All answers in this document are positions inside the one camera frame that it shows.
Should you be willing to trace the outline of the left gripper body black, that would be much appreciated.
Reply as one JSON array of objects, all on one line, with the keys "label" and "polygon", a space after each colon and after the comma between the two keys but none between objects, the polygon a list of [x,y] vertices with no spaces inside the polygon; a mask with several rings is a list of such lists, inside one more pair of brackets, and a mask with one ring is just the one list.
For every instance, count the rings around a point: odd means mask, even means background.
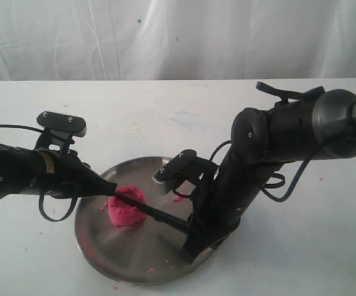
[{"label": "left gripper body black", "polygon": [[51,195],[56,199],[92,195],[92,170],[78,157],[59,156],[47,150],[28,150],[26,168],[30,178],[26,193]]}]

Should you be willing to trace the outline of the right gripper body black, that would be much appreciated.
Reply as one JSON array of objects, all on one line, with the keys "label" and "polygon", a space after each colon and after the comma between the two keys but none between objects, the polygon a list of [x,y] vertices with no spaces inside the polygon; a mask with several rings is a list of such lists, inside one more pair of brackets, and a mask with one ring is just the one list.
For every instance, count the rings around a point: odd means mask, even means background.
[{"label": "right gripper body black", "polygon": [[202,217],[209,228],[220,228],[224,238],[239,225],[250,206],[272,175],[283,166],[280,162],[248,164],[232,148],[226,153],[216,179],[206,178],[199,186],[208,190]]}]

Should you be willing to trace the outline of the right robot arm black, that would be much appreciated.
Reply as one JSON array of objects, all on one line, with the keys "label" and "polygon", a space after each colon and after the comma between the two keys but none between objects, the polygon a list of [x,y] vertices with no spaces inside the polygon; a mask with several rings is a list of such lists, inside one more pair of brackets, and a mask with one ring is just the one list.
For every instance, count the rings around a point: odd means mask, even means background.
[{"label": "right robot arm black", "polygon": [[180,250],[186,263],[208,248],[217,248],[240,224],[254,198],[269,195],[285,180],[279,169],[299,162],[286,201],[312,160],[356,157],[356,94],[345,89],[285,91],[258,83],[257,89],[277,96],[270,110],[246,108],[234,119],[230,148],[219,165],[201,172],[192,194],[190,231]]}]

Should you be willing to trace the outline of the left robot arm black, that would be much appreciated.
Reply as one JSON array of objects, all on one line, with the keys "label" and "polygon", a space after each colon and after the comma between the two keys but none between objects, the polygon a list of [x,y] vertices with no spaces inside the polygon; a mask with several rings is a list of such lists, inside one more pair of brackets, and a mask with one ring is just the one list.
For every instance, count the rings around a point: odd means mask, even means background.
[{"label": "left robot arm black", "polygon": [[0,200],[11,194],[45,194],[56,199],[111,196],[116,187],[75,155],[0,144]]}]

